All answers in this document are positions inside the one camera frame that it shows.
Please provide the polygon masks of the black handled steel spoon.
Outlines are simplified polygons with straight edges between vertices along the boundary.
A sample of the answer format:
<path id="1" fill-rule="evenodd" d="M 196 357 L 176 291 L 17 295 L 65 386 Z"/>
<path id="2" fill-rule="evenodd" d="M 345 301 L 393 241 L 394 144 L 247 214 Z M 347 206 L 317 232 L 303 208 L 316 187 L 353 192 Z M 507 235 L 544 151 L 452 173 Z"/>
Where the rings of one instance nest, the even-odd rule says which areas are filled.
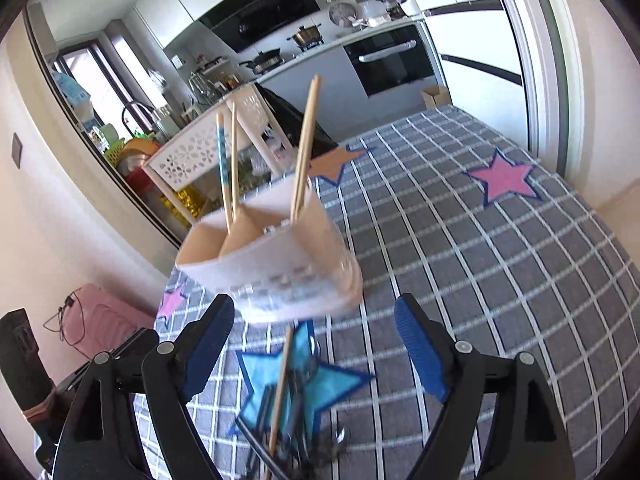
<path id="1" fill-rule="evenodd" d="M 268 456 L 266 447 L 267 416 L 276 405 L 276 385 L 268 385 L 262 394 L 257 422 L 250 428 L 242 416 L 235 419 L 235 426 L 250 446 L 242 479 L 257 479 L 260 467 L 276 479 L 314 479 L 316 469 L 333 463 L 347 448 L 349 432 L 345 427 L 311 438 L 307 434 L 304 413 L 304 387 L 310 376 L 296 370 L 286 375 L 285 385 L 290 394 L 290 408 L 284 430 L 277 437 L 276 452 Z"/>

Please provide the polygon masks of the blue patterned chopstick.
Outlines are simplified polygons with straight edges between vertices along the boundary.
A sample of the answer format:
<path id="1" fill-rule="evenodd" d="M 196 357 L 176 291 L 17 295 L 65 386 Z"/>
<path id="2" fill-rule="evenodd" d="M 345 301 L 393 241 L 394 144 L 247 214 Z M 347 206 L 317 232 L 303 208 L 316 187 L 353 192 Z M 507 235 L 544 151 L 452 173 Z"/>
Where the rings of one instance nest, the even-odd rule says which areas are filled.
<path id="1" fill-rule="evenodd" d="M 221 186 L 222 204 L 224 205 L 224 218 L 226 219 L 227 232 L 231 231 L 233 224 L 231 192 L 228 179 L 228 165 L 226 152 L 226 132 L 224 131 L 224 115 L 216 114 L 216 136 L 219 180 Z"/>

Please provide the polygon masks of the cardboard box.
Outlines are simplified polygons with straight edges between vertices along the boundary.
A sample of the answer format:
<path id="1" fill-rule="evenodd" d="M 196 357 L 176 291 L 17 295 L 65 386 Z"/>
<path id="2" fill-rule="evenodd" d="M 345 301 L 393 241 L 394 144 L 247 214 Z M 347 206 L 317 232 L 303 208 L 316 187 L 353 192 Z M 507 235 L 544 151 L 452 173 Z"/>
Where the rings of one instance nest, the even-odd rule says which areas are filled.
<path id="1" fill-rule="evenodd" d="M 421 96 L 428 110 L 434 110 L 435 108 L 451 104 L 451 96 L 448 88 L 440 84 L 422 89 Z"/>

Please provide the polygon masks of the beige plastic utensil holder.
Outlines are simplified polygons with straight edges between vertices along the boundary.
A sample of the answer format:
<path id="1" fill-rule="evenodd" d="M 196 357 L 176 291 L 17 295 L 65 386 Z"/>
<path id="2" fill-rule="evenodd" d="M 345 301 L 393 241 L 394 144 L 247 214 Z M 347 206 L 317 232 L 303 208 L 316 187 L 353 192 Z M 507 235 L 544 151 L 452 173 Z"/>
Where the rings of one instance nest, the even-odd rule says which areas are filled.
<path id="1" fill-rule="evenodd" d="M 245 322 L 270 324 L 342 315 L 362 300 L 362 273 L 314 190 L 290 218 L 293 177 L 245 196 L 227 226 L 222 209 L 190 229 L 177 270 L 213 294 L 229 295 Z"/>

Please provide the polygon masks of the black built-in oven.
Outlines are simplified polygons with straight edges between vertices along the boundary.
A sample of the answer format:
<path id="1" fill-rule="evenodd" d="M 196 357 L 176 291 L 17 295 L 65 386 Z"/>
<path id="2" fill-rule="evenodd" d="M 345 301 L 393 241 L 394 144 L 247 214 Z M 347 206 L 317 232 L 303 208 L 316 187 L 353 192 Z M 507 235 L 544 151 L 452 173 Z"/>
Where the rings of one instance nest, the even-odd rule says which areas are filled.
<path id="1" fill-rule="evenodd" d="M 367 96 L 435 75 L 416 25 L 378 32 L 344 50 Z"/>

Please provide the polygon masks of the black wok pan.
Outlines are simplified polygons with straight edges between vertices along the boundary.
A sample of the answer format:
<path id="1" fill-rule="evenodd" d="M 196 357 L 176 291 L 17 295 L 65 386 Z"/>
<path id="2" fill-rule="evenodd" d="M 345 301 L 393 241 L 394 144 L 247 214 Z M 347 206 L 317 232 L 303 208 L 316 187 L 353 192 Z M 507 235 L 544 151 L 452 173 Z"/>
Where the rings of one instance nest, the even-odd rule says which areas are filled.
<path id="1" fill-rule="evenodd" d="M 270 70 L 280 66 L 283 63 L 281 50 L 279 48 L 269 51 L 259 51 L 256 58 L 252 60 L 239 62 L 239 66 L 245 66 L 253 72 L 254 75 L 262 76 Z"/>

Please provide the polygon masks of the copper cooking pot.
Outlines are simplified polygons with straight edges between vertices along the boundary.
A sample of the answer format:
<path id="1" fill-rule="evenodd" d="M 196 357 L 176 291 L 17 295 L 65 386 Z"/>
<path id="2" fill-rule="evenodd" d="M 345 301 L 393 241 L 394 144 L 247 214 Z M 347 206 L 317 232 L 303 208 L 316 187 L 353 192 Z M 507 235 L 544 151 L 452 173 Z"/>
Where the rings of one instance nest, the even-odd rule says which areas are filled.
<path id="1" fill-rule="evenodd" d="M 288 37 L 288 40 L 293 40 L 302 52 L 319 47 L 320 44 L 323 44 L 321 32 L 319 27 L 316 25 L 309 27 L 300 26 L 291 37 Z"/>

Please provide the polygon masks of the grey checked tablecloth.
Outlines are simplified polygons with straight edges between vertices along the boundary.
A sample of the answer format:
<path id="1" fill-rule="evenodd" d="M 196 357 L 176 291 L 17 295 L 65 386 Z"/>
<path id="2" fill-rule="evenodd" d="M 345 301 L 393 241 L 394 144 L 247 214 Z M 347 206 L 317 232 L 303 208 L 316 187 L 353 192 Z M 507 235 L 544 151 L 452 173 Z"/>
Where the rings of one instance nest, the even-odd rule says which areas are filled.
<path id="1" fill-rule="evenodd" d="M 537 361 L 579 479 L 628 479 L 639 413 L 639 271 L 597 213 L 529 152 L 452 106 L 351 140 L 316 192 L 363 278 L 356 309 L 314 322 L 341 399 L 317 417 L 348 433 L 321 479 L 405 479 L 439 403 L 394 322 L 413 295 L 475 350 Z"/>

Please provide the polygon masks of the black jacket on chair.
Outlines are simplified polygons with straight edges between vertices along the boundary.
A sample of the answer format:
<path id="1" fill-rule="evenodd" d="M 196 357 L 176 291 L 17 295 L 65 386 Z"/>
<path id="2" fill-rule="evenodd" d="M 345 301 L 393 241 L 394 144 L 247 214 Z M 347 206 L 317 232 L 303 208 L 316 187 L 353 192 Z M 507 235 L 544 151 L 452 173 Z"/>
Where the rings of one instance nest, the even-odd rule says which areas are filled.
<path id="1" fill-rule="evenodd" d="M 304 114 L 294 107 L 290 102 L 281 98 L 273 91 L 255 84 L 256 89 L 264 98 L 274 118 L 282 128 L 290 143 L 297 148 L 302 132 Z M 318 122 L 314 127 L 314 142 L 311 147 L 311 157 L 316 158 L 337 148 L 338 144 L 324 131 Z"/>

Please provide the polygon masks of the white refrigerator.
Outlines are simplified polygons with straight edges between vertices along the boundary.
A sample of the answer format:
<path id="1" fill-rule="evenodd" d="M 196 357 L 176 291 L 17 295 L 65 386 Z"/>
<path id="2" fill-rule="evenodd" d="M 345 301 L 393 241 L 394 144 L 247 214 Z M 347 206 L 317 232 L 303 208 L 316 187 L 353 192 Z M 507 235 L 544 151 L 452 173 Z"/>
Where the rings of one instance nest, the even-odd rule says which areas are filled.
<path id="1" fill-rule="evenodd" d="M 526 148 L 526 92 L 502 0 L 411 0 L 422 12 L 452 104 Z"/>

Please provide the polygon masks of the plain wooden chopstick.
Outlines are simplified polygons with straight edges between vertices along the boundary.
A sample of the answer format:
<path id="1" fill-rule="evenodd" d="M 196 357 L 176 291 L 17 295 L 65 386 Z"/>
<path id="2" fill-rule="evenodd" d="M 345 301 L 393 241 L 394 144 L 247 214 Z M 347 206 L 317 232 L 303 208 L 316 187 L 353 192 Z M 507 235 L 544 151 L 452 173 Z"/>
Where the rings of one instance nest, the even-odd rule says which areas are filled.
<path id="1" fill-rule="evenodd" d="M 230 133 L 230 177 L 233 221 L 239 212 L 239 183 L 238 183 L 238 113 L 235 102 L 231 103 L 231 133 Z"/>

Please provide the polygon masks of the white perforated plastic chair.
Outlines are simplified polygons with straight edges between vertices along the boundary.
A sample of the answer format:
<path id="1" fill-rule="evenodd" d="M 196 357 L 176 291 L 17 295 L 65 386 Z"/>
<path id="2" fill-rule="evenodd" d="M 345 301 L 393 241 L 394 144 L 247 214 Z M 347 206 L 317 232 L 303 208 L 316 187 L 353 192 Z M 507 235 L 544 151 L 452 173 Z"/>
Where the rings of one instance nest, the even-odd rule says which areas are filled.
<path id="1" fill-rule="evenodd" d="M 257 84 L 243 84 L 184 127 L 144 163 L 142 169 L 187 222 L 196 215 L 177 193 L 231 154 L 230 134 L 239 150 L 252 146 L 271 173 L 280 177 L 294 165 L 295 148 L 286 137 Z"/>

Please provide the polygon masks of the pink suitcase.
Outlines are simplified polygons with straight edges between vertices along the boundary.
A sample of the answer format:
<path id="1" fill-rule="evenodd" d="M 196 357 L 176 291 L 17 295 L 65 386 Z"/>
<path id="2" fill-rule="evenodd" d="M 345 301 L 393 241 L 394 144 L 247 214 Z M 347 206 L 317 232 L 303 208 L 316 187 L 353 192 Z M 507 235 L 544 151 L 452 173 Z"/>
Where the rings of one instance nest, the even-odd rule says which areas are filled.
<path id="1" fill-rule="evenodd" d="M 154 324 L 152 316 L 95 284 L 71 292 L 60 315 L 63 341 L 88 359 L 118 348 L 139 328 Z"/>

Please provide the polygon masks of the black range hood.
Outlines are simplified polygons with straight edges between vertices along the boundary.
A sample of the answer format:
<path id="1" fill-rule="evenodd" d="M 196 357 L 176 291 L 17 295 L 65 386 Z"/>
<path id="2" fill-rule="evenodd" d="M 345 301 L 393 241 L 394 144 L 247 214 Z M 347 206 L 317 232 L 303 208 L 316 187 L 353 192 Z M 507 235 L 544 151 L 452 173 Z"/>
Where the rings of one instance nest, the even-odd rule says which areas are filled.
<path id="1" fill-rule="evenodd" d="M 198 20 L 240 52 L 319 10 L 316 0 L 222 0 Z"/>

